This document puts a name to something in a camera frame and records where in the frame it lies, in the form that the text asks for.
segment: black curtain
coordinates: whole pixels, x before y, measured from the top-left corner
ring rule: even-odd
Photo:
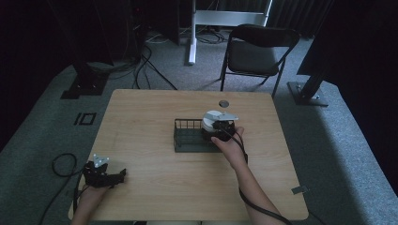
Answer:
[[[393,0],[335,0],[298,70],[339,87],[395,193],[397,10]]]

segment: wooden table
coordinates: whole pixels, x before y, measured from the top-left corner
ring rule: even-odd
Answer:
[[[221,108],[220,100],[229,107]],[[89,159],[109,157],[108,173],[126,168],[128,174],[108,191],[93,219],[248,220],[222,153],[174,150],[175,119],[201,119],[210,110],[239,117],[261,187],[285,217],[305,219],[303,196],[291,190],[299,181],[270,94],[164,90],[114,91]]]

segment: black folding chair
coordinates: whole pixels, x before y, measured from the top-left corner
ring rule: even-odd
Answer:
[[[274,98],[283,72],[286,56],[299,42],[299,33],[291,29],[269,28],[260,25],[242,24],[233,29],[222,64],[220,80],[223,91],[225,75],[263,77],[264,84],[278,74],[272,91]],[[282,57],[277,57],[275,48],[284,47]]]

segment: wire basket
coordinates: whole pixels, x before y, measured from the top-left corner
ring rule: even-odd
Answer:
[[[220,149],[203,138],[202,119],[176,119],[174,146],[176,152],[220,153]]]

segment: white object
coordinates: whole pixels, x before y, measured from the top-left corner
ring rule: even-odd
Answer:
[[[227,112],[219,112],[219,111],[208,111],[203,116],[202,120],[202,128],[204,128],[207,132],[215,132],[216,130],[213,128],[213,124],[216,121],[230,121],[230,120],[238,120],[236,115],[227,113]]]

